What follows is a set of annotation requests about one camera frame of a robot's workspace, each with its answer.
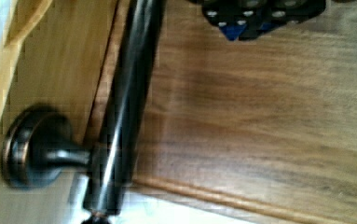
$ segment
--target lever handle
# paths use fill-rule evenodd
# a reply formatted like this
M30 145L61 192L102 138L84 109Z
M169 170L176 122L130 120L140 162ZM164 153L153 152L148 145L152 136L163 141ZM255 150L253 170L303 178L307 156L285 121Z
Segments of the lever handle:
M63 167L85 169L89 183L83 207L97 215L85 223L107 223L101 217L119 214L135 163L165 3L130 2L103 127L94 150L90 153L72 142L69 121L56 109L33 106L16 119L7 134L2 173L9 185L41 188L54 181Z

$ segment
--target wood grain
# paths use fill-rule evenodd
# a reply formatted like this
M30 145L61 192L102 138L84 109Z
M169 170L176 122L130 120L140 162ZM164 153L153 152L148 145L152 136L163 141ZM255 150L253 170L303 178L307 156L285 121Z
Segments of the wood grain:
M169 1L134 181L280 220L357 223L357 1L328 6L230 43L199 7ZM123 24L114 24L90 141Z
M0 42L0 120L23 41L42 19L52 0L13 0Z
M10 89L0 90L8 93L0 122L0 150L13 119L35 103L57 107L71 120L75 140L82 140L115 7L114 0L51 4L23 42L18 63L4 70L15 72ZM72 215L67 203L71 182L72 171L65 171L47 189L19 191L10 189L0 174L0 223L62 223Z

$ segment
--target black object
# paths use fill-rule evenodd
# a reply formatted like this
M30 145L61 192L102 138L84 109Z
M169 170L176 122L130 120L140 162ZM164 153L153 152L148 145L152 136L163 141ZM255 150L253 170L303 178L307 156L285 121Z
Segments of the black object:
M18 189L42 188L63 167L86 171L85 223L107 223L120 212L136 161L135 145L158 45L165 0L132 0L100 139L93 150L72 142L68 119L47 105L34 105L10 127L2 173Z
M107 217L92 216L88 220L83 221L82 224L109 224Z
M254 40L288 22L319 16L326 0L213 0L202 4L207 21L228 40Z

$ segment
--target metal rod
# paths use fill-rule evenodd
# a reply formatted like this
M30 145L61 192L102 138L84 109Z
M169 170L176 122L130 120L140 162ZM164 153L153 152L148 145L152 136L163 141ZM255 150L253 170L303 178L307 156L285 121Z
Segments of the metal rod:
M135 146L152 75L165 0L131 0L84 208L118 215L136 161Z

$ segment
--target door handle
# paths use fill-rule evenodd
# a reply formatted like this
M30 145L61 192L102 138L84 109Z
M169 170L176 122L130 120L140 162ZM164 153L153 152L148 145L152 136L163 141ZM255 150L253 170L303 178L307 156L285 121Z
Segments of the door handle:
M64 167L86 171L84 223L117 216L130 183L135 145L155 60L165 0L131 0L99 141L93 150L72 141L68 118L49 105L33 105L11 125L2 153L2 175L17 189L43 188Z

